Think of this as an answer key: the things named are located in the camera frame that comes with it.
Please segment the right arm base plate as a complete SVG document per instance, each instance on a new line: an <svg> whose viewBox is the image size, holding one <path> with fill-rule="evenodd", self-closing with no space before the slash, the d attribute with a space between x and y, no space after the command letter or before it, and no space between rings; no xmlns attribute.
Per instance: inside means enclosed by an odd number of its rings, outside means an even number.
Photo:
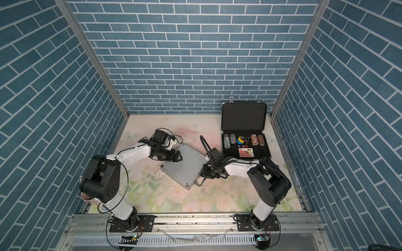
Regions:
<svg viewBox="0 0 402 251"><path fill-rule="evenodd" d="M254 214L235 214L233 219L239 232L279 231L280 223L275 214L270 214L265 220L259 220Z"/></svg>

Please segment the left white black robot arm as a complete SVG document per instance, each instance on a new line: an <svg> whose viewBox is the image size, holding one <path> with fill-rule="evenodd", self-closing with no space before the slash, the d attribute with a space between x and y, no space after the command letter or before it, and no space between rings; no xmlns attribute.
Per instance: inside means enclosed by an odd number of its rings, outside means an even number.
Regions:
<svg viewBox="0 0 402 251"><path fill-rule="evenodd" d="M120 169L127 170L128 166L152 157L161 162L177 163L183 160L180 151L148 141L116 154L96 155L91 158L84 172L80 191L90 200L95 200L105 207L118 220L127 221L135 209L119 192Z"/></svg>

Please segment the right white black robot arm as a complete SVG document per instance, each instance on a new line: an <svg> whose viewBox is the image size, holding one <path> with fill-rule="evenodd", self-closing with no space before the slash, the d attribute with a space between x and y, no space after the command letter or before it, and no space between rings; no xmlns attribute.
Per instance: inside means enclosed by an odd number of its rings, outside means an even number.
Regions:
<svg viewBox="0 0 402 251"><path fill-rule="evenodd" d="M199 174L206 179L238 176L250 180L259 200L250 212L250 223L256 230L268 225L268 217L292 188L292 183L270 159L242 161L227 157L223 160L208 160Z"/></svg>

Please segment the black poker case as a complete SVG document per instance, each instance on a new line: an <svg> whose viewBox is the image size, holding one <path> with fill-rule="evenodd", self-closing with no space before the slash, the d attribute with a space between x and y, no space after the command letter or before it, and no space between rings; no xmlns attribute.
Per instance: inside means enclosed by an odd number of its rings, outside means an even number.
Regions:
<svg viewBox="0 0 402 251"><path fill-rule="evenodd" d="M271 152L264 135L267 108L266 103L259 101L234 101L223 103L221 131L223 153L226 156L242 160L271 157ZM230 149L224 148L224 134L229 134L230 136L232 133L236 135L236 138L248 137L248 143L245 145L248 145L248 148L253 148L253 158L240 158L238 143L231 144ZM250 139L252 134L262 134L265 139L265 146L253 146Z"/></svg>

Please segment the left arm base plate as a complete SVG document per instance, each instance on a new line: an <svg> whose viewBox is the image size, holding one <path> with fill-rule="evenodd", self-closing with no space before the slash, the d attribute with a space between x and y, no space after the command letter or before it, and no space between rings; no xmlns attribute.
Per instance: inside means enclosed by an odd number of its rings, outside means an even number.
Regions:
<svg viewBox="0 0 402 251"><path fill-rule="evenodd" d="M154 215L132 215L127 220L112 216L108 220L112 233L151 232L156 217Z"/></svg>

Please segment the silver aluminium poker case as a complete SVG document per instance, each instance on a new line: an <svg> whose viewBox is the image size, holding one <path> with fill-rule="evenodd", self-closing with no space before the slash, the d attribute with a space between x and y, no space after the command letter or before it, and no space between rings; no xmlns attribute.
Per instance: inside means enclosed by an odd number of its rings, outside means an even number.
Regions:
<svg viewBox="0 0 402 251"><path fill-rule="evenodd" d="M179 162L165 162L161 165L161 169L176 183L187 191L190 191L198 179L203 165L207 161L204 155L187 144L182 144L178 148L178 151L183 160Z"/></svg>

